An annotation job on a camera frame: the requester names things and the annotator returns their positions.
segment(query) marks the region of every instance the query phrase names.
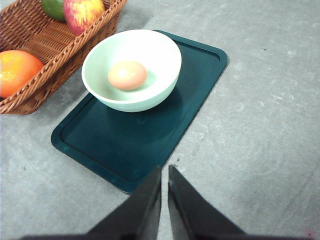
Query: apple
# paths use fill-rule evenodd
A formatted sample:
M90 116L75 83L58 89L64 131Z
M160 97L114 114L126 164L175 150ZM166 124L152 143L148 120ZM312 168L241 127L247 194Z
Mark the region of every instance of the apple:
M105 11L102 0L64 0L63 13L71 32L79 36Z

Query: brown egg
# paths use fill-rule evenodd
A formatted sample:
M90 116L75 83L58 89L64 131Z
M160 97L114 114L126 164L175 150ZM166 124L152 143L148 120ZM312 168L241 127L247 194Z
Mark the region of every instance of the brown egg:
M120 61L111 67L108 81L120 90L133 90L140 87L147 79L146 68L136 61Z

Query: woven basket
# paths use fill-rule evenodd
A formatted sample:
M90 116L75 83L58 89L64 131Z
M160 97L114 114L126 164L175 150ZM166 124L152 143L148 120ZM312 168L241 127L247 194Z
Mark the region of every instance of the woven basket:
M103 0L106 11L81 35L49 18L39 0L16 0L1 11L0 51L23 50L44 64L18 92L1 99L0 114L35 112L82 64L89 51L111 36L127 0Z

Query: lime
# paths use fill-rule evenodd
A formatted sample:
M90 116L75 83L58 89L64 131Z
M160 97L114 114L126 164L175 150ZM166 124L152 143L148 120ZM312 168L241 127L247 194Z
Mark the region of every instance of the lime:
M65 22L64 0L41 0L42 9L50 18Z

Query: gray floor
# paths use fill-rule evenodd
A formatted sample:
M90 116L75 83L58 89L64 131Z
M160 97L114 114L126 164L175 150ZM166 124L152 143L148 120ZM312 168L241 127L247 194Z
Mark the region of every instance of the gray floor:
M250 234L320 239L319 13L318 0L129 0L122 11L118 32L159 29L227 53L168 164ZM128 197L51 145L86 94L79 69L36 113L1 116L1 239L85 233ZM168 164L160 240L173 239Z

